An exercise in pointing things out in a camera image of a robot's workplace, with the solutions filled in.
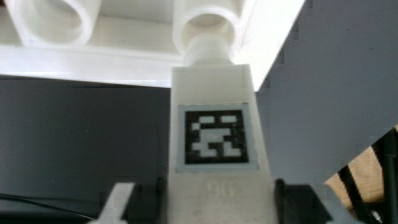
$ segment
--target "dark gray panel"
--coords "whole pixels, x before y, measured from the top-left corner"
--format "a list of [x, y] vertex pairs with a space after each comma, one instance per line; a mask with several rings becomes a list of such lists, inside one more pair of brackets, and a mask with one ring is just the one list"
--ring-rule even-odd
[[[114, 183], [136, 181], [130, 216], [155, 218], [168, 133], [169, 90], [0, 81], [0, 193], [81, 199], [41, 202], [98, 214]], [[0, 207], [0, 215], [54, 214], [15, 202]]]
[[274, 177], [324, 182], [398, 123], [398, 1], [315, 0], [260, 91]]

